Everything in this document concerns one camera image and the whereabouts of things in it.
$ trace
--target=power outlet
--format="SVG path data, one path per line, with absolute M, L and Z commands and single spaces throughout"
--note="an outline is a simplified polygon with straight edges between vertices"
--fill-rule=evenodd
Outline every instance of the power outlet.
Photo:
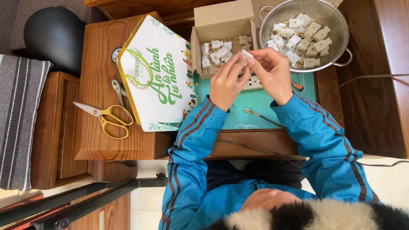
M 247 81 L 247 84 L 244 86 L 242 91 L 259 90 L 259 89 L 262 89 L 262 88 L 263 88 L 263 86 L 261 85 L 261 81 L 258 78 L 258 76 L 252 76 Z

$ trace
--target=person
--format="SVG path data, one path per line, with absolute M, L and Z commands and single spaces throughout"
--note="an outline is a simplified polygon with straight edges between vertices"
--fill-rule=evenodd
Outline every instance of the person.
M 289 60 L 272 48 L 235 54 L 212 77 L 210 93 L 182 123 L 169 149 L 160 230 L 409 229 L 409 216 L 379 202 L 344 129 L 319 104 L 292 91 Z M 253 71 L 271 109 L 309 160 L 301 171 L 258 161 L 245 171 L 204 161 Z M 302 173 L 316 194 L 301 190 Z

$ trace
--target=fur hood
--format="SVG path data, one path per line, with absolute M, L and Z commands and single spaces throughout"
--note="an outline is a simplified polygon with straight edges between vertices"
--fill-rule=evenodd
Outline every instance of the fur hood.
M 204 230 L 409 230 L 409 215 L 378 203 L 304 200 L 236 212 Z

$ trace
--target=rope handle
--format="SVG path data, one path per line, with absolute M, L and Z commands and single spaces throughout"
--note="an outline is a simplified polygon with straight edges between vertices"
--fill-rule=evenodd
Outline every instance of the rope handle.
M 153 72 L 152 72 L 151 66 L 148 64 L 148 62 L 145 60 L 145 58 L 143 58 L 143 57 L 142 57 L 141 55 L 139 55 L 137 52 L 135 52 L 135 51 L 133 51 L 133 50 L 130 50 L 130 49 L 127 49 L 126 51 L 128 51 L 128 52 L 130 52 L 130 53 L 132 53 L 132 54 L 135 54 L 136 57 L 140 58 L 140 59 L 146 64 L 146 66 L 147 66 L 148 69 L 149 69 L 149 73 L 150 73 L 150 75 L 151 75 L 151 80 L 148 81 L 148 83 L 146 83 L 146 84 L 142 84 L 142 83 L 140 83 L 137 79 L 135 79 L 134 77 L 132 77 L 131 75 L 125 74 L 125 76 L 131 78 L 134 82 L 136 82 L 136 83 L 137 83 L 138 85 L 140 85 L 140 86 L 148 86 L 148 85 L 150 85 L 150 84 L 152 83 L 152 81 L 153 81 Z

